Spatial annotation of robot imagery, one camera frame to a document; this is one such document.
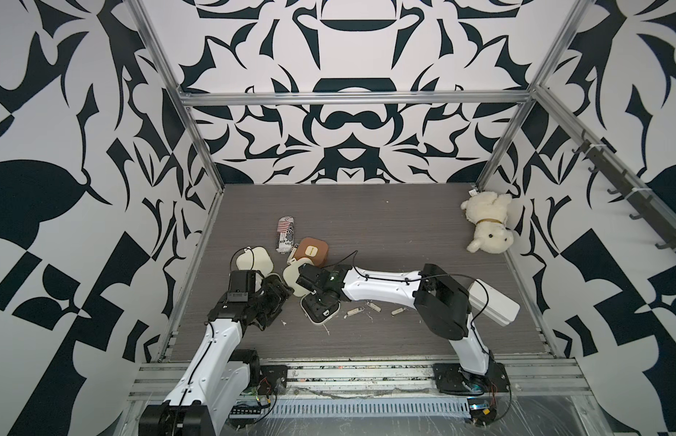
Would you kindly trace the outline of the cream nail kit case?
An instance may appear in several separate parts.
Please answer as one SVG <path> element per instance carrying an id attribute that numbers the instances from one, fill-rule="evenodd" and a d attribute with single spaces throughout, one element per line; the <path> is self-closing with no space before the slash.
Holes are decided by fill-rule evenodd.
<path id="1" fill-rule="evenodd" d="M 332 282 L 331 271 L 315 266 L 308 258 L 294 260 L 283 271 L 283 279 L 314 324 L 331 319 L 340 309 L 340 293 Z"/>
<path id="2" fill-rule="evenodd" d="M 253 270 L 263 275 L 270 274 L 274 270 L 274 263 L 265 248 L 244 248 L 234 261 L 238 270 Z"/>

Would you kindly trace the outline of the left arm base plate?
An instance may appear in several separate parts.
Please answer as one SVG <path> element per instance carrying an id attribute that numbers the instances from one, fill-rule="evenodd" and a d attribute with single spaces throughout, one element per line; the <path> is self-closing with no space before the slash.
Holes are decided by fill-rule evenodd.
<path id="1" fill-rule="evenodd" d="M 289 367 L 286 365 L 252 366 L 250 383 L 245 392 L 257 396 L 273 396 L 285 389 L 288 372 Z"/>

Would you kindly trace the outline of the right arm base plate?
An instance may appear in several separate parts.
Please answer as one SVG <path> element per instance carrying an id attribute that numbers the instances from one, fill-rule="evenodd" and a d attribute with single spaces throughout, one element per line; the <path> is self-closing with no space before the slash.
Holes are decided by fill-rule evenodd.
<path id="1" fill-rule="evenodd" d="M 477 397 L 510 392 L 510 379 L 501 363 L 490 362 L 486 374 L 473 374 L 458 363 L 436 363 L 432 366 L 439 393 Z"/>

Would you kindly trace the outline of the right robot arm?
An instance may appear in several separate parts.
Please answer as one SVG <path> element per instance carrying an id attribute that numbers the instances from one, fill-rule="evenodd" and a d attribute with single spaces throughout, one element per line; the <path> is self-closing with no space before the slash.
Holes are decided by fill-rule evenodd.
<path id="1" fill-rule="evenodd" d="M 295 283 L 308 291 L 301 307 L 315 324 L 333 317 L 342 302 L 393 303 L 414 309 L 430 332 L 452 345 L 464 374 L 485 377 L 494 358 L 476 330 L 470 294 L 457 278 L 431 263 L 413 272 L 302 265 Z"/>

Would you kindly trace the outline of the brown nail kit case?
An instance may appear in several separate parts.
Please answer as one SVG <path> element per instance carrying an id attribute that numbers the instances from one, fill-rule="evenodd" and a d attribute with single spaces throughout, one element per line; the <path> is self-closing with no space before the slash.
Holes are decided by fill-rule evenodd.
<path id="1" fill-rule="evenodd" d="M 314 266 L 324 267 L 327 264 L 328 254 L 329 245 L 326 241 L 313 237 L 305 237 L 294 250 L 292 258 L 297 261 L 306 258 Z"/>

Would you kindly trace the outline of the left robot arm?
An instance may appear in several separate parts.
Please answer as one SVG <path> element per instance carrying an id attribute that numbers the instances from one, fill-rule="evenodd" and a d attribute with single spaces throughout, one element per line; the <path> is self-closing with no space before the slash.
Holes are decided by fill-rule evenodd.
<path id="1" fill-rule="evenodd" d="M 248 327 L 269 327 L 292 294 L 274 272 L 231 272 L 182 379 L 161 403 L 145 407 L 138 433 L 220 435 L 234 409 L 267 415 L 286 372 L 263 374 L 258 353 L 239 345 Z"/>

